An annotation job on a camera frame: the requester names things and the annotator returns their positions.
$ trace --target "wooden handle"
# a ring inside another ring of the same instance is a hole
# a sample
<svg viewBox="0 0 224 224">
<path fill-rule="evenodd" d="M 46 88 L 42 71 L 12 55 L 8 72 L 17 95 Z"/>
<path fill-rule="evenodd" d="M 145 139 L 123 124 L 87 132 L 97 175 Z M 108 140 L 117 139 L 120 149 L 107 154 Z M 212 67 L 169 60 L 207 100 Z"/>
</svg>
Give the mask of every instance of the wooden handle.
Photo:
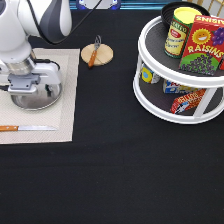
<svg viewBox="0 0 224 224">
<path fill-rule="evenodd" d="M 97 54 L 97 51 L 93 51 L 93 53 L 91 55 L 91 58 L 89 60 L 89 63 L 88 63 L 89 68 L 92 68 L 93 67 L 94 61 L 96 59 L 96 54 Z"/>
<path fill-rule="evenodd" d="M 19 126 L 0 126 L 0 131 L 18 131 Z"/>
</svg>

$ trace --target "can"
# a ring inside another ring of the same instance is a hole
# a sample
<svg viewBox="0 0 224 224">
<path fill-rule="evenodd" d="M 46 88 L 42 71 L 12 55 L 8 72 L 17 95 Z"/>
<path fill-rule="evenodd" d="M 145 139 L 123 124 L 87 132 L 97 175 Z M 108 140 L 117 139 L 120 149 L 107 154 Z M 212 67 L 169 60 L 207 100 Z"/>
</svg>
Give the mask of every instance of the can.
<svg viewBox="0 0 224 224">
<path fill-rule="evenodd" d="M 196 15 L 201 15 L 201 13 L 191 7 L 179 7 L 174 10 L 165 43 L 165 53 L 168 56 L 181 58 Z"/>
<path fill-rule="evenodd" d="M 160 76 L 157 75 L 152 69 L 142 64 L 142 79 L 147 83 L 157 83 L 160 80 Z"/>
</svg>

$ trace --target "white paper mat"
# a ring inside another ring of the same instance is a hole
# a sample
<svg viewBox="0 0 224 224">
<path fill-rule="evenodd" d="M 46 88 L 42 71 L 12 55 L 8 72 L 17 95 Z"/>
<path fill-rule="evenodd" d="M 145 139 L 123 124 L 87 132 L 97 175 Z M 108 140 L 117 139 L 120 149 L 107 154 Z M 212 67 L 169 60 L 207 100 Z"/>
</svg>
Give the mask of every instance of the white paper mat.
<svg viewBox="0 0 224 224">
<path fill-rule="evenodd" d="M 0 132 L 0 144 L 72 141 L 79 49 L 34 49 L 37 58 L 50 59 L 60 65 L 62 95 L 51 106 L 37 111 L 23 110 L 0 90 L 0 125 L 47 125 L 57 131 Z"/>
</svg>

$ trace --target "box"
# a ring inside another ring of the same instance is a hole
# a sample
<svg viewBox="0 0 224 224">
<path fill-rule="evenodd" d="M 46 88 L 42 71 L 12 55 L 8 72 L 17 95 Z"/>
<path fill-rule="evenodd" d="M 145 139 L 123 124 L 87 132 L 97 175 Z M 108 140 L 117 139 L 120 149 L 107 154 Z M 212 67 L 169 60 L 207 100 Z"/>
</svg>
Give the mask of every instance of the box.
<svg viewBox="0 0 224 224">
<path fill-rule="evenodd" d="M 224 55 L 224 20 L 195 16 L 179 69 L 214 75 Z"/>
<path fill-rule="evenodd" d="M 189 93 L 187 95 L 176 98 L 173 101 L 170 111 L 173 114 L 177 114 L 198 106 L 202 97 L 204 96 L 205 91 L 205 89 L 201 89 L 196 92 Z"/>
<path fill-rule="evenodd" d="M 177 84 L 175 82 L 171 82 L 169 80 L 164 79 L 163 82 L 163 92 L 164 93 L 191 93 L 194 91 L 200 90 L 198 88 L 183 86 L 180 84 Z"/>
</svg>

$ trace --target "black tablecloth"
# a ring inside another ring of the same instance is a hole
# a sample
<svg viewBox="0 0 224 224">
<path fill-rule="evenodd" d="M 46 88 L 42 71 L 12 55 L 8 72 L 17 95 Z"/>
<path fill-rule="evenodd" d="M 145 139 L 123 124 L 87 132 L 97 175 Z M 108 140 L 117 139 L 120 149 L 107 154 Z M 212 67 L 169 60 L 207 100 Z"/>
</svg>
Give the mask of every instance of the black tablecloth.
<svg viewBox="0 0 224 224">
<path fill-rule="evenodd" d="M 224 113 L 174 124 L 133 92 L 139 35 L 159 15 L 96 10 L 61 45 L 30 38 L 82 50 L 102 35 L 114 58 L 92 70 L 80 58 L 72 142 L 0 146 L 1 224 L 223 224 Z"/>
</svg>

